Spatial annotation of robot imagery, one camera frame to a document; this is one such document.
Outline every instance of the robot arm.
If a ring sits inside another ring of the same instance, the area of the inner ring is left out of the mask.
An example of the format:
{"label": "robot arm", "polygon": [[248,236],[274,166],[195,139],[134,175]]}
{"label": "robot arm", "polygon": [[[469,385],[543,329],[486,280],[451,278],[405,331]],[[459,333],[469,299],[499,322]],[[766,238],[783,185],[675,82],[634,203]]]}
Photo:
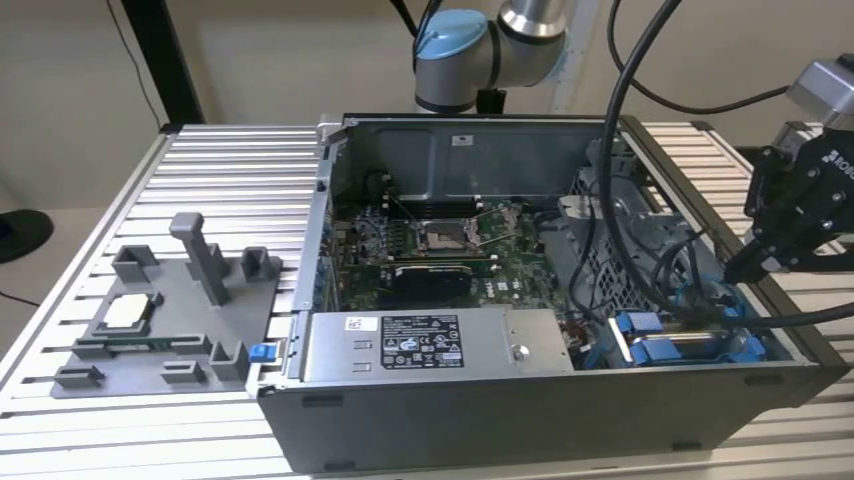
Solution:
{"label": "robot arm", "polygon": [[438,12],[417,45],[415,102],[462,113],[479,90],[539,83],[565,51],[563,0],[509,0],[498,19],[475,10]]}
{"label": "robot arm", "polygon": [[755,282],[770,271],[854,271],[854,252],[815,249],[854,232],[854,55],[818,60],[789,90],[825,133],[793,157],[769,147],[757,163],[745,214],[750,242],[726,266],[725,280]]}

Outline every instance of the black cable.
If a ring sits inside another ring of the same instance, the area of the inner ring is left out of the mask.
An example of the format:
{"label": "black cable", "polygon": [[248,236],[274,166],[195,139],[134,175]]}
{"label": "black cable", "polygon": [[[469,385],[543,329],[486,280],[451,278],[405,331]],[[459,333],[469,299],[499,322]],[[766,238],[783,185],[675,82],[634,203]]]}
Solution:
{"label": "black cable", "polygon": [[654,262],[658,262],[662,257],[658,256],[655,250],[653,250],[638,238],[635,232],[631,230],[631,222],[626,225],[626,235],[629,236],[629,240],[638,246],[641,251],[649,255]]}
{"label": "black cable", "polygon": [[415,39],[413,40],[413,71],[415,71],[415,62],[418,61],[418,47],[425,38],[425,32],[427,30],[427,24],[433,19],[433,16],[442,8],[442,0],[430,0],[425,7],[425,13],[422,13],[422,19],[418,22],[418,32],[415,33]]}
{"label": "black cable", "polygon": [[[609,15],[609,24],[607,24],[607,41],[609,41],[609,52],[611,53],[611,59],[614,60],[614,65],[617,66],[617,69],[622,73],[623,69],[626,68],[626,65],[623,64],[623,60],[619,56],[619,51],[617,50],[617,41],[614,40],[614,30],[615,30],[614,25],[617,23],[617,12],[619,10],[621,3],[622,3],[622,0],[614,0],[614,3],[611,4],[611,13]],[[663,105],[671,110],[675,110],[678,112],[687,113],[691,115],[713,115],[715,113],[731,112],[733,110],[738,110],[739,108],[747,107],[755,103],[759,103],[765,100],[769,100],[770,98],[774,98],[782,95],[789,90],[789,86],[786,85],[783,87],[775,88],[774,90],[769,90],[767,92],[754,95],[753,97],[739,100],[738,102],[733,102],[726,105],[721,105],[718,107],[689,107],[686,105],[681,105],[677,102],[667,100],[665,97],[662,97],[655,92],[653,92],[649,88],[646,88],[646,86],[643,86],[641,81],[635,79],[631,80],[631,86],[635,87],[635,89],[643,94],[646,98],[653,100],[659,105]]]}
{"label": "black cable", "polygon": [[134,62],[134,70],[136,71],[136,81],[139,82],[139,89],[143,92],[143,98],[146,99],[146,104],[148,105],[148,110],[151,110],[151,114],[155,117],[155,122],[158,122],[158,130],[160,130],[160,125],[163,125],[163,121],[160,121],[160,116],[158,115],[158,111],[155,110],[154,105],[151,104],[151,98],[148,98],[148,92],[146,91],[146,84],[143,83],[143,73],[139,70],[139,63],[136,62],[136,58],[134,58],[134,53],[131,52],[131,47],[128,47],[128,41],[124,38],[124,33],[122,32],[122,27],[119,26],[119,19],[116,18],[116,12],[112,9],[112,3],[110,0],[104,0],[107,4],[107,9],[110,10],[110,17],[112,18],[112,24],[116,26],[116,32],[119,32],[119,38],[122,39],[122,45],[124,46],[124,51],[131,58],[131,62]]}
{"label": "black cable", "polygon": [[27,305],[32,305],[34,307],[39,308],[42,306],[40,303],[36,303],[31,300],[27,300],[26,298],[22,297],[16,297],[15,295],[10,295],[8,293],[0,291],[0,297],[3,298],[8,298],[10,300],[15,300],[16,302],[22,302],[26,303]]}
{"label": "black cable", "polygon": [[413,14],[406,6],[406,2],[403,0],[388,1],[398,11],[398,15],[401,15],[401,20],[403,20],[403,23],[406,24],[406,29],[410,31],[410,35],[415,37],[418,35],[418,27],[415,26],[415,20],[413,20]]}
{"label": "black cable", "polygon": [[619,121],[619,112],[626,100],[626,94],[631,87],[631,78],[638,71],[643,57],[653,45],[655,37],[661,32],[667,19],[673,15],[674,10],[679,6],[681,0],[666,0],[661,9],[655,13],[650,24],[641,35],[638,44],[635,45],[629,59],[626,61],[626,67],[617,80],[614,86],[614,92],[609,101],[609,107],[606,110],[603,127],[602,127],[602,144],[599,146],[599,161],[598,176],[599,176],[599,203],[602,205],[602,216],[605,220],[605,226],[607,228],[609,235],[611,237],[611,244],[614,246],[614,253],[618,256],[629,279],[635,285],[635,288],[647,297],[647,299],[655,303],[662,309],[670,311],[677,316],[685,316],[694,321],[715,322],[723,325],[753,327],[753,328],[783,328],[801,325],[814,325],[817,323],[840,320],[854,316],[854,303],[846,303],[833,308],[819,310],[815,312],[801,313],[795,315],[786,315],[779,317],[725,317],[717,310],[709,310],[702,308],[682,308],[674,305],[661,293],[650,287],[643,278],[638,266],[633,262],[631,254],[626,247],[626,243],[619,231],[619,224],[617,221],[617,210],[614,206],[614,196],[611,192],[611,151],[614,147],[614,137],[617,134],[617,124]]}
{"label": "black cable", "polygon": [[689,269],[691,270],[691,282],[694,283],[694,301],[697,301],[697,297],[706,298],[706,294],[703,292],[703,280],[699,277],[699,265],[697,264],[697,249],[694,248],[694,244],[689,243]]}
{"label": "black cable", "polygon": [[593,249],[593,242],[597,235],[597,212],[593,207],[593,202],[590,201],[590,196],[587,197],[587,205],[590,207],[590,220],[587,221],[587,236],[585,238],[585,245],[582,247],[582,254],[578,257],[578,264],[575,265],[575,269],[573,270],[573,276],[570,277],[570,285],[569,285],[569,294],[570,294],[570,302],[575,306],[582,315],[594,320],[601,325],[605,325],[605,320],[599,318],[597,314],[585,306],[585,304],[575,297],[575,284],[578,283],[578,278],[581,277],[582,270],[585,268],[585,264],[587,263],[587,259],[590,258],[590,252]]}

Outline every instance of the blue tab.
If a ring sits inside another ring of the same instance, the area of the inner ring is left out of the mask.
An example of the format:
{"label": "blue tab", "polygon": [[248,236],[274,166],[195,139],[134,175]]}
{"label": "blue tab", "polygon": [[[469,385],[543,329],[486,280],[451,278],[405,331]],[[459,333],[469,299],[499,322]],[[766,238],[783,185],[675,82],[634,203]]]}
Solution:
{"label": "blue tab", "polygon": [[635,365],[646,365],[647,363],[650,363],[650,356],[646,354],[643,344],[635,343],[631,347],[629,347],[629,352],[631,353],[631,358],[635,361]]}
{"label": "blue tab", "polygon": [[682,354],[669,338],[655,338],[642,340],[641,345],[646,349],[646,354],[651,362],[666,362],[669,360],[682,360]]}
{"label": "blue tab", "polygon": [[751,335],[742,345],[741,350],[735,354],[729,355],[729,358],[735,363],[754,363],[762,361],[765,353],[765,345],[762,345],[759,339]]}
{"label": "blue tab", "polygon": [[638,335],[647,333],[661,333],[665,330],[662,320],[658,313],[653,312],[630,312],[627,313],[631,322],[631,329]]}
{"label": "blue tab", "polygon": [[276,345],[267,345],[264,343],[256,343],[250,348],[250,362],[252,363],[272,363],[276,361],[278,353]]}
{"label": "blue tab", "polygon": [[629,313],[623,312],[617,316],[617,328],[623,333],[631,332],[631,320],[629,319]]}

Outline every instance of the warning label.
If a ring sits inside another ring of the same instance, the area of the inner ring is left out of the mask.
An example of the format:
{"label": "warning label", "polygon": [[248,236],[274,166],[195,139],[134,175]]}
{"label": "warning label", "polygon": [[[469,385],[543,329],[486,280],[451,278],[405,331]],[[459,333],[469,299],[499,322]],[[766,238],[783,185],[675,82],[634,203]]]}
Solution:
{"label": "warning label", "polygon": [[382,365],[386,369],[463,366],[457,315],[406,315],[382,320]]}

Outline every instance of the blue drive bracket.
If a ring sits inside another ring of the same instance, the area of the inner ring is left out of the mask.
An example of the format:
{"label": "blue drive bracket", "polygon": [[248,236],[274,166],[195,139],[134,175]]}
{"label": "blue drive bracket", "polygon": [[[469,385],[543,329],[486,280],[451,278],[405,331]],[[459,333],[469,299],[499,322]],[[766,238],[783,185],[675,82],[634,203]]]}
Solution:
{"label": "blue drive bracket", "polygon": [[617,326],[623,334],[647,335],[662,333],[665,327],[658,313],[623,312],[617,316]]}
{"label": "blue drive bracket", "polygon": [[667,338],[641,340],[629,347],[629,351],[638,366],[682,360],[682,354]]}

